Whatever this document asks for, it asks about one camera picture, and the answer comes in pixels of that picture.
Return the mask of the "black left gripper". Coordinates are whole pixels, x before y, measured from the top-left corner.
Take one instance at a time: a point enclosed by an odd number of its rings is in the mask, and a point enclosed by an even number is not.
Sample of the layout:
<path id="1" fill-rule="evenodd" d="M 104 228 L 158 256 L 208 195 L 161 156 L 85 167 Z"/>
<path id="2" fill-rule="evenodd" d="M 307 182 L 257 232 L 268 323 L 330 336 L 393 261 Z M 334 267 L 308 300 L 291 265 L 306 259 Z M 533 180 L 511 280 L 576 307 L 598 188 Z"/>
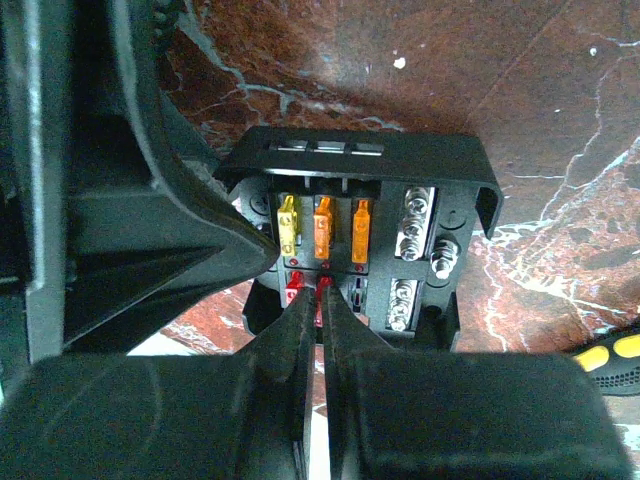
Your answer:
<path id="1" fill-rule="evenodd" d="M 160 89 L 181 14 L 178 1 L 1 3 L 9 393 L 32 363 L 128 350 L 276 258 Z"/>

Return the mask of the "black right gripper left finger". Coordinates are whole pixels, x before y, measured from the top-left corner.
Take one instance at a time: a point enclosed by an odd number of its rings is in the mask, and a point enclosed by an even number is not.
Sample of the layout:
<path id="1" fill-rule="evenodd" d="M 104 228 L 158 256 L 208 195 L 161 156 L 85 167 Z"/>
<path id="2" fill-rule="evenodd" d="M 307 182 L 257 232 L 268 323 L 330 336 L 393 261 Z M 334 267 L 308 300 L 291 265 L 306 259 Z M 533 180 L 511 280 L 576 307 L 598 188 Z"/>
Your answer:
<path id="1" fill-rule="evenodd" d="M 34 364 L 1 409 L 2 477 L 306 478 L 315 312 L 313 290 L 300 290 L 231 355 Z"/>

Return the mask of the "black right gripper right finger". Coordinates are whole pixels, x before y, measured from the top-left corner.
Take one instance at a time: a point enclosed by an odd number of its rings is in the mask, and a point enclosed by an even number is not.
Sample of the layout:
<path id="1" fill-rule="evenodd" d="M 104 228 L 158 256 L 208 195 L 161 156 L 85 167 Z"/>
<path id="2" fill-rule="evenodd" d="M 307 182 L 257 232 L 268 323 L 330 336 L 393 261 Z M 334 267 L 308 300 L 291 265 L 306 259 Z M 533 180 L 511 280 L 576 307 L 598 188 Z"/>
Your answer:
<path id="1" fill-rule="evenodd" d="M 395 348 L 322 298 L 334 479 L 629 479 L 603 398 L 562 354 Z"/>

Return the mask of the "black fuse box base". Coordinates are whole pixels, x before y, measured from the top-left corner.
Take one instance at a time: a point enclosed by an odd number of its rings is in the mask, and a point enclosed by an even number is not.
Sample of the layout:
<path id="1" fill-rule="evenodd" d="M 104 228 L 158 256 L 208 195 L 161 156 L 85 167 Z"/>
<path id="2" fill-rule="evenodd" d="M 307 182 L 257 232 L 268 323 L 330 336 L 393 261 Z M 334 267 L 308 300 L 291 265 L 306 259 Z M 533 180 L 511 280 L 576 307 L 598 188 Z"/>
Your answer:
<path id="1" fill-rule="evenodd" d="M 471 236 L 503 203 L 477 137 L 254 127 L 216 175 L 278 254 L 243 308 L 251 334 L 307 287 L 392 345 L 455 347 Z"/>

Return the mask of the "yellow fuse in box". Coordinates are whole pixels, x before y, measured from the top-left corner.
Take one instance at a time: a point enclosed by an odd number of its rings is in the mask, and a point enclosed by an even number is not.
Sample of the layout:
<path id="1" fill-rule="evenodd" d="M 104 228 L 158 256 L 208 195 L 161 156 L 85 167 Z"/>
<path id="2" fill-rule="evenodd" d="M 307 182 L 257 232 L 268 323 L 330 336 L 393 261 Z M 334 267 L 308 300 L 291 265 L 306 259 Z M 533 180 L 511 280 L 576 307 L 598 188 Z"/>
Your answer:
<path id="1" fill-rule="evenodd" d="M 283 257 L 296 255 L 298 214 L 293 195 L 286 195 L 277 211 L 280 253 Z"/>

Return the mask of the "orange blade fuse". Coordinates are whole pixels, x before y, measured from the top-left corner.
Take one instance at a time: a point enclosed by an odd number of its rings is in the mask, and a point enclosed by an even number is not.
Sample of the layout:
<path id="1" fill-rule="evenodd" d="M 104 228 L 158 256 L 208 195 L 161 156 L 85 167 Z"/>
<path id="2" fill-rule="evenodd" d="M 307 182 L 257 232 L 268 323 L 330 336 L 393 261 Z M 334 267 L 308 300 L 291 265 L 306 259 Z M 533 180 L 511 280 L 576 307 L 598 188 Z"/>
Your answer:
<path id="1" fill-rule="evenodd" d="M 314 256 L 319 260 L 330 258 L 334 225 L 333 204 L 332 197 L 323 196 L 314 211 Z"/>
<path id="2" fill-rule="evenodd" d="M 352 220 L 352 262 L 368 262 L 372 201 L 359 199 Z"/>

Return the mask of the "red fuse in box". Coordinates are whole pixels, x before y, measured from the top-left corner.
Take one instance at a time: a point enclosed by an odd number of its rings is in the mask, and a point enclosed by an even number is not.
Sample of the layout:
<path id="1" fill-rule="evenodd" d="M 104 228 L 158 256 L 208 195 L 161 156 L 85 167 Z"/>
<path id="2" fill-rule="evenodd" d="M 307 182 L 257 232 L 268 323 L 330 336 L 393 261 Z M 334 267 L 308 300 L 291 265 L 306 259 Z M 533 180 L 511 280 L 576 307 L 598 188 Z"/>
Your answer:
<path id="1" fill-rule="evenodd" d="M 285 287 L 286 305 L 290 305 L 296 298 L 299 291 L 304 287 L 305 279 L 303 273 L 299 271 L 293 271 Z"/>

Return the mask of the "red blade fuse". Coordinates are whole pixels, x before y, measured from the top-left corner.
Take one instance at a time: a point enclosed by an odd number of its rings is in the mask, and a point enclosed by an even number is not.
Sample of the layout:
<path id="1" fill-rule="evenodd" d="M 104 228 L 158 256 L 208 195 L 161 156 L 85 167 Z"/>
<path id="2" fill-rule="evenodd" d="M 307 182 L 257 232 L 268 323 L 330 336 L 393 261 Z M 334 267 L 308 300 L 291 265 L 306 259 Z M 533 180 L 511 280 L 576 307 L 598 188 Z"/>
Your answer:
<path id="1" fill-rule="evenodd" d="M 334 284 L 334 280 L 331 276 L 322 275 L 319 277 L 316 284 L 316 314 L 314 324 L 317 328 L 323 327 L 323 298 L 325 296 L 325 290 Z"/>

